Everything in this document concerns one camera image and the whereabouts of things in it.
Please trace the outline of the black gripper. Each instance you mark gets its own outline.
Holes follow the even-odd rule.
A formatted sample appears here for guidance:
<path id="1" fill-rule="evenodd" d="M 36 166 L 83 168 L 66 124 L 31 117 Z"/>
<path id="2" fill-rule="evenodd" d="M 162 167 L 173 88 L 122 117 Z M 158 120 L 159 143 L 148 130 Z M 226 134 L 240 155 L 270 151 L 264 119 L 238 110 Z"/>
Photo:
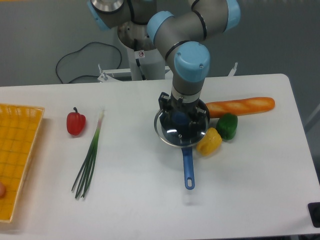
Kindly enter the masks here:
<path id="1" fill-rule="evenodd" d="M 189 117 L 188 126 L 194 130 L 207 130 L 209 128 L 210 113 L 205 104 L 198 104 L 199 98 L 193 102 L 177 100 L 173 95 L 162 92 L 158 98 L 159 120 L 162 125 L 173 125 L 173 116 L 184 114 Z"/>

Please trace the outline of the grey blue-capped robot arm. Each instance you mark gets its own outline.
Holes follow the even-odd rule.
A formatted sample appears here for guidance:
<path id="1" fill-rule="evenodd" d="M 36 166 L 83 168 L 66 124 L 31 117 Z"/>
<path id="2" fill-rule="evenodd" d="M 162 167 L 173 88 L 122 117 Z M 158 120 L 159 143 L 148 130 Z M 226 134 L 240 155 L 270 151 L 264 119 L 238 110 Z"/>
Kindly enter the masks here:
<path id="1" fill-rule="evenodd" d="M 143 27 L 145 37 L 169 65 L 173 72 L 170 99 L 159 103 L 163 128 L 199 126 L 209 119 L 197 110 L 211 60 L 202 42 L 239 23 L 237 1 L 193 0 L 190 12 L 179 17 L 158 11 L 154 0 L 90 0 L 87 5 L 100 27 L 126 23 L 132 29 Z"/>

